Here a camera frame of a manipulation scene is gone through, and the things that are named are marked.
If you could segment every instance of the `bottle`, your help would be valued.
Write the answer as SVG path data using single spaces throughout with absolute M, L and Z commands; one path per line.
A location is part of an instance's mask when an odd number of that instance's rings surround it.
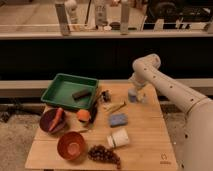
M 94 0 L 94 5 L 95 5 L 95 25 L 106 26 L 107 25 L 106 0 Z

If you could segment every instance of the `toy fruit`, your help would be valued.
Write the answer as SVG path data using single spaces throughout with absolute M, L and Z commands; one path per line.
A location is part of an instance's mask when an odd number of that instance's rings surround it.
M 77 112 L 77 118 L 79 121 L 88 122 L 90 120 L 90 112 L 86 109 L 80 109 Z

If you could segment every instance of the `white cup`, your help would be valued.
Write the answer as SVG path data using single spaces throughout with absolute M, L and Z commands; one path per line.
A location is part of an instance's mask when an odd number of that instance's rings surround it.
M 111 135 L 107 136 L 107 141 L 110 147 L 116 148 L 130 143 L 127 131 L 122 128 Z

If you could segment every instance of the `carrot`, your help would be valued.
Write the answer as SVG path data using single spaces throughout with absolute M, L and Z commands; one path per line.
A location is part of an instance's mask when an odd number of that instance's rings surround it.
M 56 114 L 55 114 L 55 117 L 54 119 L 52 120 L 52 124 L 50 125 L 49 127 L 49 131 L 52 131 L 56 125 L 59 123 L 61 117 L 62 117 L 62 114 L 63 114 L 63 109 L 61 107 L 59 107 L 56 111 Z

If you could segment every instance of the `grapes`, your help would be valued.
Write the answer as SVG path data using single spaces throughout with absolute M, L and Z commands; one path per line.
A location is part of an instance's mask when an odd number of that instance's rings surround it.
M 88 157 L 93 161 L 116 164 L 117 169 L 121 169 L 120 157 L 118 157 L 118 155 L 113 152 L 113 149 L 107 149 L 103 145 L 95 145 L 90 148 Z

